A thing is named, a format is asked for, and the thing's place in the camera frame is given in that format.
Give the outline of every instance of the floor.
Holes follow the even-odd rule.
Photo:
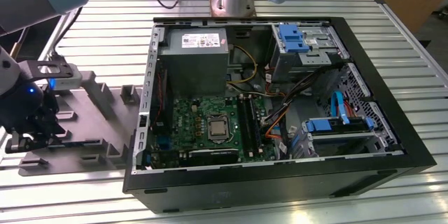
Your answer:
[[[436,15],[431,15],[415,37],[419,40],[431,40],[427,50],[448,72],[448,17],[440,20]]]

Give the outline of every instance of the power supply label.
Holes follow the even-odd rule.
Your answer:
[[[183,48],[220,47],[219,34],[186,34],[182,37]]]

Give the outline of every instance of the white table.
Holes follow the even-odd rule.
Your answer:
[[[439,165],[358,197],[155,215],[132,195],[123,194],[123,170],[22,177],[23,154],[3,157],[0,150],[0,222],[447,223],[448,78],[388,6],[374,0],[290,0],[282,5],[256,0],[256,10],[260,17],[347,19]],[[91,0],[59,53],[80,70],[94,70],[98,82],[110,87],[142,86],[152,18],[210,16],[208,12],[208,0],[183,1],[174,10],[155,0]]]

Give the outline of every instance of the cpu socket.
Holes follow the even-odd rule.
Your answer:
[[[230,140],[230,118],[226,114],[215,114],[207,117],[208,140],[222,144]]]

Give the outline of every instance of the ram slot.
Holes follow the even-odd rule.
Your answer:
[[[239,110],[238,120],[240,123],[244,156],[254,157],[255,150],[251,143],[251,128],[247,118],[247,107],[243,96],[238,98],[236,109]]]
[[[247,123],[250,127],[250,136],[251,136],[251,145],[255,153],[262,153],[262,136],[260,136],[260,125],[254,105],[252,96],[244,100],[246,102],[246,109],[247,109]]]

